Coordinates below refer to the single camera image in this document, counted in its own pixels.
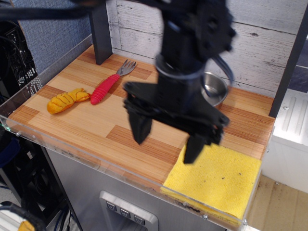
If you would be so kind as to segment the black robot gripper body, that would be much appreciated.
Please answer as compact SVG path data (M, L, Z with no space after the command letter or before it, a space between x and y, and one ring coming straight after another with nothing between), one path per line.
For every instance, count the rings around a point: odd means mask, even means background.
M229 119L201 93L204 73L192 79L159 74L158 83L127 82L125 108L153 113L153 120L219 144Z

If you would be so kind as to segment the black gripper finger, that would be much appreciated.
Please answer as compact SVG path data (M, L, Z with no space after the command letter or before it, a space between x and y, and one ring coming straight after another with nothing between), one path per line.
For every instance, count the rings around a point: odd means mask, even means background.
M209 145L209 140L198 134L191 135L186 143L184 164L193 164L205 145Z
M151 132L153 113L129 109L128 114L134 140L142 144Z

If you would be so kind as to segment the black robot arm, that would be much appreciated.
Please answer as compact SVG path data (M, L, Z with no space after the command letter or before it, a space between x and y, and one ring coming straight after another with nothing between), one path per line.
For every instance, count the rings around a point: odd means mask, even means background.
M125 108L137 143L149 135L156 120L189 134L184 163L192 164L205 145L219 144L229 119L203 96L204 70L214 60L233 79L220 57L231 50L235 36L224 0L146 0L162 13L162 48L156 57L155 84L128 82Z

